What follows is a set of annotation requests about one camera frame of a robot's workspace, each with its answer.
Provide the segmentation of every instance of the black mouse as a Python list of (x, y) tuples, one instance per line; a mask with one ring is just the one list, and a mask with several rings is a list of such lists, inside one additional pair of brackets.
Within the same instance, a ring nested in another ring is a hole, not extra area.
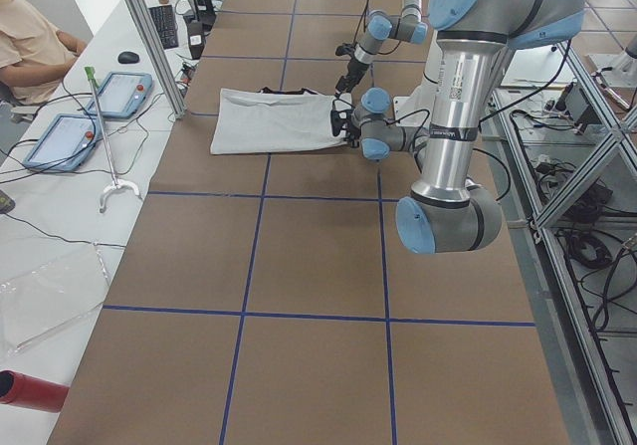
[(135, 52), (122, 52), (117, 57), (117, 61), (121, 64), (136, 64), (139, 62), (139, 55)]

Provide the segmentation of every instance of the keyboard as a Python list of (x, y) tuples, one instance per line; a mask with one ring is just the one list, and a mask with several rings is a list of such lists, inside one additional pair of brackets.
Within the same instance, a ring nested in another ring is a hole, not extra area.
[(161, 46), (164, 49), (172, 49), (179, 46), (177, 38), (177, 19), (172, 5), (159, 5), (156, 7), (148, 7), (150, 17), (155, 24)]

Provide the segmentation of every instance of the white cloth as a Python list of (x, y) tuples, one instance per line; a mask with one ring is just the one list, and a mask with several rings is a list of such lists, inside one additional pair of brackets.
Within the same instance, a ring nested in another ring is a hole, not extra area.
[[(350, 95), (341, 97), (351, 102)], [(334, 97), (325, 95), (253, 94), (221, 90), (212, 154), (309, 151), (344, 144), (331, 134), (329, 113)], [(347, 108), (337, 102), (340, 111)]]

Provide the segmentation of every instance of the industrial robot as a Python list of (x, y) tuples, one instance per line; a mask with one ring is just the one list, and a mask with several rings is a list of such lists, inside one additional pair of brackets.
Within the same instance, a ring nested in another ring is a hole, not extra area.
[[(369, 14), (337, 96), (360, 82), (385, 40), (425, 40), (421, 3), (403, 0), (399, 17)], [(500, 205), (467, 175), (480, 119), (515, 51), (572, 38), (581, 29), (583, 8), (584, 0), (430, 0), (428, 23), (442, 60), (426, 137), (422, 126), (404, 126), (388, 116), (392, 101), (380, 88), (367, 91), (346, 119), (332, 115), (334, 133), (345, 129), (350, 139), (358, 137), (367, 159), (380, 161), (391, 151), (415, 155), (420, 178), (398, 202), (395, 218), (407, 249), (473, 251), (496, 239)]]

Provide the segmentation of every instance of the white table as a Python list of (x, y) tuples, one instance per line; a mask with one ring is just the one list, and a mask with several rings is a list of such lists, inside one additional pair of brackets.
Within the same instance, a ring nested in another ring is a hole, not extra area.
[[(180, 20), (180, 45), (166, 51), (166, 57), (173, 73), (177, 73), (183, 59), (190, 57), (186, 38), (186, 29)], [(140, 55), (140, 62), (132, 65), (120, 65), (117, 55), (130, 50)], [(84, 66), (96, 69), (96, 78), (103, 79), (110, 71), (146, 72), (153, 75), (154, 69), (137, 31), (130, 19), (127, 8), (122, 2), (113, 10), (104, 26), (95, 35), (85, 52), (67, 74), (65, 85), (72, 93), (88, 92), (89, 84)], [(162, 92), (161, 85), (155, 82), (149, 98)], [(64, 95), (62, 87), (53, 98)], [(73, 100), (51, 104), (39, 113), (36, 120), (26, 131), (23, 139), (38, 138), (58, 113), (76, 112), (78, 105)], [(161, 97), (151, 111), (141, 119), (149, 131), (140, 157), (125, 179), (134, 181), (145, 197), (148, 182), (154, 173), (161, 153), (172, 129), (173, 116), (165, 97)], [(108, 129), (116, 129), (123, 123), (110, 122)], [(125, 133), (115, 133), (110, 137), (110, 145), (115, 165), (119, 171), (125, 170), (144, 138), (145, 133), (132, 124)], [(13, 155), (22, 159), (30, 151), (29, 146), (18, 147)], [(19, 167), (7, 159), (0, 172)], [(99, 145), (79, 171), (108, 170), (104, 147)], [(0, 181), (24, 175), (23, 173), (1, 174)], [(129, 190), (113, 194), (107, 200), (105, 214), (99, 212), (99, 197), (103, 189), (110, 184), (106, 173), (84, 175), (41, 174), (17, 182), (0, 184), (16, 202), (12, 215), (28, 220), (43, 230), (69, 239), (81, 239), (102, 243), (125, 245), (132, 227), (141, 209), (142, 202)], [(68, 256), (84, 246), (67, 244), (60, 240), (49, 239), (28, 225), (0, 216), (0, 284), (12, 278), (37, 270), (42, 265)], [(115, 273), (122, 249), (100, 247), (110, 277)], [(93, 314), (81, 323), (47, 341), (10, 357), (0, 363), (0, 369), (11, 369), (38, 376), (58, 383), (70, 384), (86, 348), (97, 314)], [(0, 429), (3, 444), (41, 445), (47, 442), (57, 414), (33, 411), (0, 405)]]

